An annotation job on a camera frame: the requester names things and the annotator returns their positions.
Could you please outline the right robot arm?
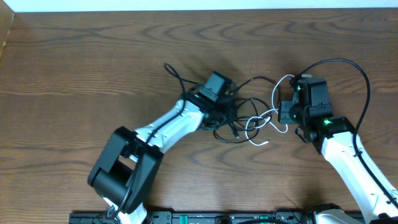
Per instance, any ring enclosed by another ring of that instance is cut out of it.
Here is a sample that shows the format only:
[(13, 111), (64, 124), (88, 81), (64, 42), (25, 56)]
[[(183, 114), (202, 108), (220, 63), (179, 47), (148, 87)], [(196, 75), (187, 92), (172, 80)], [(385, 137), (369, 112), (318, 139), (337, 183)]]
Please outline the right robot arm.
[(279, 123), (296, 125), (296, 135), (333, 166), (366, 223), (397, 223), (397, 190), (354, 135), (347, 117), (333, 115), (325, 79), (289, 75), (289, 84), (294, 94), (281, 101)]

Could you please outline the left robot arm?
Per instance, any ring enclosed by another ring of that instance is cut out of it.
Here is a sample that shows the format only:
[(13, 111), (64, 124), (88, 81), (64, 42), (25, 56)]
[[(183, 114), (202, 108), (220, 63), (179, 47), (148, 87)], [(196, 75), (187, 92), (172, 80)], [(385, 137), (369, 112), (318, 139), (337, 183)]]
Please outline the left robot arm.
[(189, 91), (151, 124), (116, 129), (88, 176), (88, 185), (109, 204), (101, 222), (142, 223), (143, 203), (165, 153), (190, 133), (230, 123), (236, 117), (235, 97), (228, 90)]

